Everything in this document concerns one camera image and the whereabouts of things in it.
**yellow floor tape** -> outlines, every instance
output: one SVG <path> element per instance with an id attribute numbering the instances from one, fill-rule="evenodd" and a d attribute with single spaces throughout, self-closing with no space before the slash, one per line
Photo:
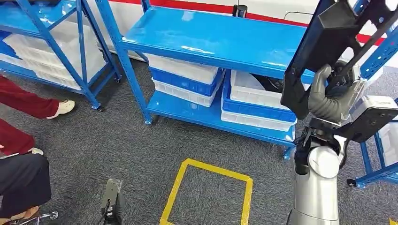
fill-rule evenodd
<path id="1" fill-rule="evenodd" d="M 249 211 L 250 211 L 250 201 L 252 199 L 253 180 L 249 176 L 188 158 L 184 160 L 183 163 L 181 163 L 181 167 L 177 173 L 176 180 L 174 181 L 174 185 L 171 189 L 170 195 L 168 196 L 167 204 L 164 207 L 164 211 L 162 213 L 160 220 L 160 225 L 173 225 L 173 223 L 170 223 L 168 221 L 168 217 L 170 216 L 171 208 L 173 207 L 174 200 L 176 199 L 178 189 L 180 188 L 180 184 L 183 180 L 185 170 L 188 165 L 192 165 L 194 167 L 198 167 L 204 170 L 209 170 L 224 176 L 245 181 L 246 190 L 245 190 L 245 198 L 243 200 L 242 218 L 240 224 L 246 225 L 249 222 Z"/>
<path id="2" fill-rule="evenodd" d="M 389 220 L 390 220 L 390 225 L 398 225 L 398 222 L 395 222 L 395 221 L 392 220 L 391 218 L 390 218 Z"/>

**gray carpet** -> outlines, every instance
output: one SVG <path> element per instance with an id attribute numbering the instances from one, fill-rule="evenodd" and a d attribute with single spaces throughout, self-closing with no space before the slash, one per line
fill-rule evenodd
<path id="1" fill-rule="evenodd" d="M 154 86 L 147 65 L 134 62 L 145 96 Z M 368 93 L 398 97 L 397 74 L 386 72 Z M 93 224 L 100 217 L 100 198 L 109 178 L 123 180 L 125 224 L 157 224 L 180 164 L 186 158 L 246 174 L 253 179 L 250 224 L 284 224 L 292 206 L 292 169 L 282 148 L 208 127 L 158 117 L 148 126 L 128 82 L 109 82 L 99 94 L 106 111 L 90 108 L 78 94 L 10 77 L 43 97 L 70 98 L 74 112 L 38 120 L 0 105 L 0 117 L 35 136 L 50 161 L 53 198 L 44 210 L 58 210 L 59 224 Z M 373 140 L 368 141 L 378 167 Z M 398 187 L 384 181 L 366 189 L 345 180 L 364 174 L 359 145 L 349 146 L 338 177 L 341 224 L 387 224 L 398 218 Z M 188 167 L 169 221 L 175 224 L 239 224 L 245 184 Z"/>

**red stripe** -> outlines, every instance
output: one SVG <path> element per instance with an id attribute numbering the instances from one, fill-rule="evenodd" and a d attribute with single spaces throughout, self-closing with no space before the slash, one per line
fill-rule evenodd
<path id="1" fill-rule="evenodd" d="M 141 4 L 141 0 L 110 0 L 115 2 L 124 2 L 124 3 L 132 3 L 132 4 Z M 178 1 L 178 0 L 150 0 L 151 4 L 154 6 L 162 6 L 168 8 L 181 8 L 188 10 L 197 10 L 197 11 L 205 11 L 205 12 L 213 12 L 213 13 L 232 13 L 232 6 L 224 6 L 224 5 L 216 5 L 216 4 L 208 4 L 208 3 L 198 3 L 198 2 L 188 2 L 188 1 Z M 284 20 L 275 17 L 258 15 L 253 13 L 247 13 L 246 15 L 249 19 L 261 20 L 267 22 L 275 22 L 275 23 L 283 23 L 289 25 L 296 25 L 301 27 L 306 27 L 308 24 L 302 22 L 295 22 L 291 20 Z M 361 43 L 366 43 L 370 39 L 369 35 L 358 34 L 357 40 Z M 380 38 L 375 45 L 380 45 L 384 41 L 384 38 Z"/>

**black pants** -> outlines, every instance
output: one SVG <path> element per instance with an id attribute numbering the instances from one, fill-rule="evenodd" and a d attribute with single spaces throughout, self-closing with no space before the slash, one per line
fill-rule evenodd
<path id="1" fill-rule="evenodd" d="M 0 195 L 0 218 L 48 202 L 51 188 L 47 158 L 28 153 L 0 159 Z"/>

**white shoe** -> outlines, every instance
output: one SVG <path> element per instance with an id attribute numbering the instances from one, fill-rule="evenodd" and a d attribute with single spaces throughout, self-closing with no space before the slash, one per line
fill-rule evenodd
<path id="1" fill-rule="evenodd" d="M 61 115 L 61 114 L 67 114 L 70 111 L 72 111 L 72 109 L 75 107 L 75 101 L 72 100 L 65 100 L 63 102 L 60 102 L 59 106 L 58 106 L 58 110 L 55 113 L 54 116 L 50 116 L 47 117 L 47 119 L 54 119 L 55 117 Z"/>
<path id="2" fill-rule="evenodd" d="M 44 152 L 42 150 L 38 149 L 38 148 L 31 148 L 31 149 L 29 149 L 28 152 L 30 152 L 32 154 L 44 155 Z"/>

